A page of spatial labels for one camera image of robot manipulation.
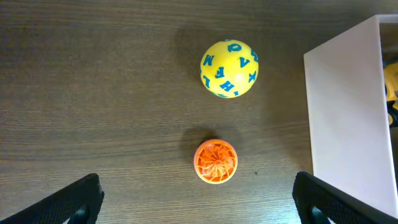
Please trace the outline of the pink open cardboard box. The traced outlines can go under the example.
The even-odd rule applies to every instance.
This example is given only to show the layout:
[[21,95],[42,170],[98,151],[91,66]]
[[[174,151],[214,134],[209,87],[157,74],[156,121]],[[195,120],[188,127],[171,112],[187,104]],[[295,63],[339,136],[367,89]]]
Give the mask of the pink open cardboard box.
[[304,56],[315,177],[397,216],[382,48],[397,42],[397,16],[380,14]]

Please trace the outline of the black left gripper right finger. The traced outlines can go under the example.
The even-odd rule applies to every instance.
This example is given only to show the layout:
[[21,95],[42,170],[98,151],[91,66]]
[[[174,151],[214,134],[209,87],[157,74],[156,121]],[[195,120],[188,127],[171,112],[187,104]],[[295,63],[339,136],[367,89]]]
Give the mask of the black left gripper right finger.
[[292,196],[302,223],[397,224],[397,218],[361,202],[308,172],[297,173]]

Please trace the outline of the yellow and grey toy truck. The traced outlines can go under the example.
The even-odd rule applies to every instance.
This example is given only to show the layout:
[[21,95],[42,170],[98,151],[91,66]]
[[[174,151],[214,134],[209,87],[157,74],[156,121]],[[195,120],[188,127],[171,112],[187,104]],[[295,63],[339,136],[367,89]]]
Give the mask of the yellow and grey toy truck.
[[387,117],[390,128],[397,127],[397,61],[385,64],[384,86],[386,93]]

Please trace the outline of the orange ribbed plastic toy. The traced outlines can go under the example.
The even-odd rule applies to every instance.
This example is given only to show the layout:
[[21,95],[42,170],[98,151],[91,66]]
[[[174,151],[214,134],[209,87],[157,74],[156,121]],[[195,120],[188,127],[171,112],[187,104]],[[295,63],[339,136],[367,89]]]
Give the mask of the orange ribbed plastic toy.
[[237,170],[238,156],[234,147],[221,139],[202,142],[193,157],[195,172],[208,184],[223,184]]

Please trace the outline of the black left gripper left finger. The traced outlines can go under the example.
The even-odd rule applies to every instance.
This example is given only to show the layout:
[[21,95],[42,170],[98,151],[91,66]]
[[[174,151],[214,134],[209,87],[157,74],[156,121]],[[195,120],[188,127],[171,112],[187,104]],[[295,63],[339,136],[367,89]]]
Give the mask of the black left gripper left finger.
[[41,201],[4,219],[7,223],[95,224],[104,192],[98,174],[88,174]]

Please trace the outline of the yellow ball with blue letters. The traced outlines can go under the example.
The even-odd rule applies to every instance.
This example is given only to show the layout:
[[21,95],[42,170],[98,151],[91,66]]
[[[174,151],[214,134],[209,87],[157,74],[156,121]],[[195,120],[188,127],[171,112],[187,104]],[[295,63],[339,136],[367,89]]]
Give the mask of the yellow ball with blue letters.
[[251,89],[259,74],[259,57],[239,40],[225,39],[212,45],[200,62],[204,87],[220,98],[236,98]]

